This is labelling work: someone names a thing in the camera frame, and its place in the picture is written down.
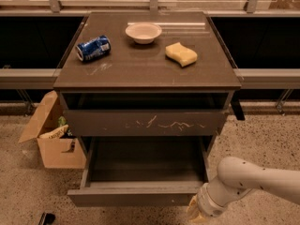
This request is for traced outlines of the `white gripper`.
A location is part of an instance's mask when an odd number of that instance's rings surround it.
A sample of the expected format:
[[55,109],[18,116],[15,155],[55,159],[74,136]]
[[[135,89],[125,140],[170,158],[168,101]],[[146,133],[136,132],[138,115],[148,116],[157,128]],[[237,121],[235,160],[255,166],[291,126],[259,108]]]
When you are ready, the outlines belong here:
[[216,204],[208,193],[208,184],[204,183],[199,189],[197,196],[194,195],[187,207],[187,219],[192,223],[203,223],[205,217],[217,218],[222,215],[226,208]]

